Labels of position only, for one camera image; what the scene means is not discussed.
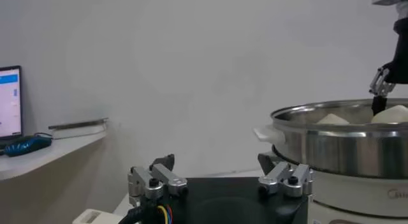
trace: computer monitor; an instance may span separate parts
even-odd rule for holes
[[[0,68],[0,140],[22,136],[21,67]]]

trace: black cable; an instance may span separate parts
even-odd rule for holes
[[[135,207],[127,212],[127,215],[119,222],[119,224],[135,224],[143,219],[144,210],[141,207]]]

